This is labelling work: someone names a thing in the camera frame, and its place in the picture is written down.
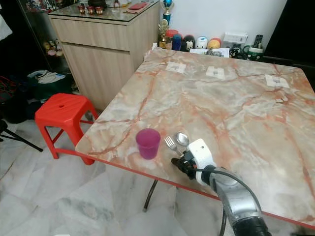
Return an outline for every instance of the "plastic cup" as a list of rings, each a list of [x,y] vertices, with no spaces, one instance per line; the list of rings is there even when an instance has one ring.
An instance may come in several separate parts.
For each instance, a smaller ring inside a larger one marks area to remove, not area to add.
[[[160,140],[161,136],[155,129],[140,130],[136,135],[140,155],[147,160],[155,158]]]

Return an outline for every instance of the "tile floor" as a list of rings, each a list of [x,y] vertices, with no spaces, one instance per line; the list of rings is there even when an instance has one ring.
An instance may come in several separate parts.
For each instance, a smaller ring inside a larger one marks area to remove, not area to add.
[[[9,129],[44,151],[6,138],[0,143],[0,236],[218,235],[219,201],[159,182],[143,213],[152,179],[100,162],[86,166],[76,156],[54,160],[32,120]],[[73,148],[66,134],[57,146]],[[297,231],[269,217],[266,222],[273,236]],[[225,235],[234,235],[229,225]]]

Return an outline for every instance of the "black cable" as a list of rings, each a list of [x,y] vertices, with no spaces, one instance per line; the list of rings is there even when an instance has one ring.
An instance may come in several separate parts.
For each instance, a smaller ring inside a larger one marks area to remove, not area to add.
[[[222,223],[221,223],[221,229],[220,229],[219,236],[223,236],[224,235],[225,226],[226,226],[226,213],[225,213],[225,210],[223,209]]]
[[[223,176],[228,176],[234,180],[236,180],[237,182],[239,182],[243,187],[245,187],[250,194],[252,195],[252,197],[254,198],[256,204],[259,207],[259,210],[261,210],[261,206],[260,203],[258,201],[258,198],[256,197],[256,195],[254,194],[254,192],[243,182],[241,181],[239,178],[235,177],[234,175],[227,173],[227,172],[223,172],[223,171],[216,171],[216,170],[204,170],[204,169],[193,169],[194,171],[198,171],[198,172],[211,172],[211,173],[215,173],[215,174],[219,174],[219,175],[223,175]]]

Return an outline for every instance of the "fork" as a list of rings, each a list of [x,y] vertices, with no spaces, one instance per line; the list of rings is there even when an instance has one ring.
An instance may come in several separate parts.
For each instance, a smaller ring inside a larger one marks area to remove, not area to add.
[[[174,143],[173,139],[171,138],[171,136],[167,135],[164,138],[164,141],[166,142],[166,145],[172,149],[173,151],[177,152],[177,154],[179,154],[180,156],[182,156],[183,154],[178,151],[176,144]]]

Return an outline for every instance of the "plastic stool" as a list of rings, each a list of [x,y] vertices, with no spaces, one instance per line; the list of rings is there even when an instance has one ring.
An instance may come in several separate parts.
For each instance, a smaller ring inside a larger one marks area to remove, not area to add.
[[[66,131],[74,146],[76,146],[83,136],[80,122],[93,124],[92,121],[81,120],[81,117],[87,111],[90,111],[94,118],[97,119],[98,115],[92,103],[86,97],[58,93],[49,98],[49,100],[35,113],[35,122],[55,159],[58,159],[57,153],[78,155],[75,151],[55,148],[54,143],[63,131]],[[54,139],[51,139],[46,126],[59,127],[61,128],[61,131]],[[92,159],[82,156],[81,158],[86,165],[94,163],[94,160]]]

